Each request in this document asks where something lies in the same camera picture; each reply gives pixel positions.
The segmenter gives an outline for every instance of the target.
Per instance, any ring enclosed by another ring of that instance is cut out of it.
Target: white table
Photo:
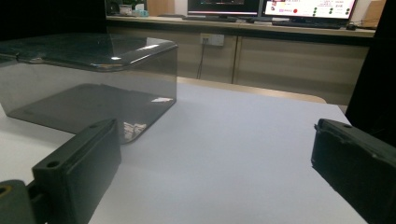
[[[73,135],[0,112],[0,180]],[[366,223],[311,167],[319,119],[337,105],[179,82],[177,103],[132,144],[91,224]]]

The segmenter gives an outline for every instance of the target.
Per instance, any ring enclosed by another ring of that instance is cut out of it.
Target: power socket
[[[201,34],[201,44],[204,44],[204,39],[207,45],[224,46],[224,35]]]

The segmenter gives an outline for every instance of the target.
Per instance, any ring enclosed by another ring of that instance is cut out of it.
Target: screen display
[[[263,15],[348,20],[354,4],[355,0],[271,0],[266,1]]]
[[[257,16],[260,0],[188,0],[189,15]]]

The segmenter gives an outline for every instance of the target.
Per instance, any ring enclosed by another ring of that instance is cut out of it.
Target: transparent acrylic box
[[[0,42],[0,103],[8,117],[68,133],[117,119],[132,142],[177,100],[177,44],[111,34]]]

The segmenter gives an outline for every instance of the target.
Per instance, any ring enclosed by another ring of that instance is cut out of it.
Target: monitor
[[[263,0],[262,16],[300,22],[349,22],[357,0]]]
[[[216,17],[257,17],[260,0],[188,0],[187,14]]]

